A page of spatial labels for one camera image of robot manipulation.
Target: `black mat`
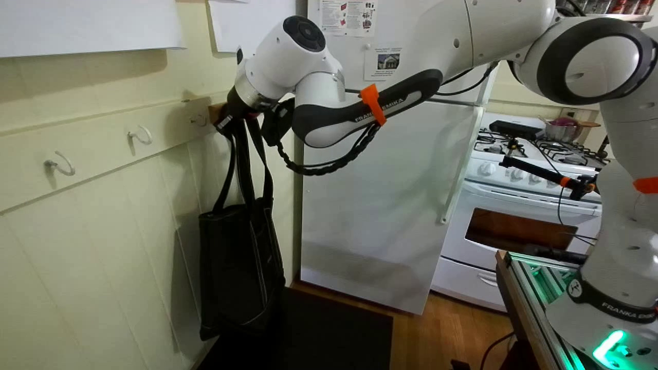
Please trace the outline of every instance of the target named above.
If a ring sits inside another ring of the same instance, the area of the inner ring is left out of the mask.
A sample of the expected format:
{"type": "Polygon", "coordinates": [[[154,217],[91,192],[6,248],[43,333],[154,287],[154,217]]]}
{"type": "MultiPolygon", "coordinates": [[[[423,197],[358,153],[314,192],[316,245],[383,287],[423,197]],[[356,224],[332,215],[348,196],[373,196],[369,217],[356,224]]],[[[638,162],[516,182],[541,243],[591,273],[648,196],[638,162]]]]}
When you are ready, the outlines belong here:
{"type": "Polygon", "coordinates": [[[223,333],[200,370],[389,370],[393,319],[285,290],[262,339],[223,333]]]}

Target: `white wall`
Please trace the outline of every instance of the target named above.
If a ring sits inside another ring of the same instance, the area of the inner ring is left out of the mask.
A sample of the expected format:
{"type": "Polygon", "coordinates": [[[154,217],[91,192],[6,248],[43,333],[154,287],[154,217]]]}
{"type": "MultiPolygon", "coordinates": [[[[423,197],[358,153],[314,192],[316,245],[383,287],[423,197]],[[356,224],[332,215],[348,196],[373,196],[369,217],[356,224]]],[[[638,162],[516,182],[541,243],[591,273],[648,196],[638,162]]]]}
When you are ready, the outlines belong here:
{"type": "MultiPolygon", "coordinates": [[[[0,60],[0,368],[188,368],[204,348],[194,221],[226,146],[181,101],[221,100],[235,60],[204,0],[179,13],[186,49],[0,60]],[[152,146],[128,144],[138,126],[152,146]],[[74,177],[43,170],[54,150],[74,177]]],[[[294,180],[268,158],[289,280],[294,180]]]]}

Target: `refrigerator door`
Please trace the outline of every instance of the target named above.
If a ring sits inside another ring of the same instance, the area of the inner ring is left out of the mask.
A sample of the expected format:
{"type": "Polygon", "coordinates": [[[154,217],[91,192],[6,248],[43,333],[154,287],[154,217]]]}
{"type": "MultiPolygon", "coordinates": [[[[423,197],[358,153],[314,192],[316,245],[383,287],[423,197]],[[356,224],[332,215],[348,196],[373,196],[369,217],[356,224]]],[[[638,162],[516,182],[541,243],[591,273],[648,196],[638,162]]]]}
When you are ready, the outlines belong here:
{"type": "MultiPolygon", "coordinates": [[[[421,315],[480,108],[423,103],[350,167],[303,180],[302,282],[421,315]]],[[[340,156],[303,150],[303,162],[340,156]]]]}

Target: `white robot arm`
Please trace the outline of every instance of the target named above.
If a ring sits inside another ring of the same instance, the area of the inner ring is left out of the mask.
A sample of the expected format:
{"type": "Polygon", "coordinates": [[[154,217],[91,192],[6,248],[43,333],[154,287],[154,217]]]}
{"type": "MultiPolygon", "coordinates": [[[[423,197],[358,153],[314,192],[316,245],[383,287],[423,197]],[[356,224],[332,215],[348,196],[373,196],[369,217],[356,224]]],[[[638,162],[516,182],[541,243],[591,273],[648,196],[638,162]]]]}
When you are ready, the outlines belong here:
{"type": "Polygon", "coordinates": [[[350,101],[322,33],[305,19],[287,19],[240,65],[220,126],[245,112],[268,114],[275,140],[291,128],[308,146],[332,146],[429,100],[443,78],[497,60],[508,60],[524,86],[550,101],[600,103],[616,156],[599,180],[603,231],[547,319],[600,366],[655,370],[658,31],[645,35],[606,17],[560,19],[552,0],[434,0],[412,35],[419,72],[350,101]],[[294,106],[275,106],[285,93],[296,95],[294,106]],[[638,356],[600,353],[611,337],[638,356]]]}

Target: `wall hook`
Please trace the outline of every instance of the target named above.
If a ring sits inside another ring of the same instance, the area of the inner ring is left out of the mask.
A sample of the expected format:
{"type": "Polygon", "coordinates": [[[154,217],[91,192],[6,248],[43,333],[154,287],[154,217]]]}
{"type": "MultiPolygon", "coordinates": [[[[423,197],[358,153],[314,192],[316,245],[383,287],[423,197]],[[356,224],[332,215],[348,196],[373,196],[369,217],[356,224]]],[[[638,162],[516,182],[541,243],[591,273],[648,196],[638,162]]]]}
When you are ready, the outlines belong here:
{"type": "Polygon", "coordinates": [[[149,146],[152,144],[152,133],[143,128],[143,126],[138,126],[140,131],[128,131],[128,140],[134,144],[134,142],[140,142],[143,146],[149,146]]]}
{"type": "Polygon", "coordinates": [[[60,165],[60,161],[44,161],[43,167],[47,170],[58,170],[66,177],[74,177],[75,175],[75,167],[70,162],[67,156],[63,156],[60,150],[55,150],[55,154],[63,161],[66,167],[60,165]]]}

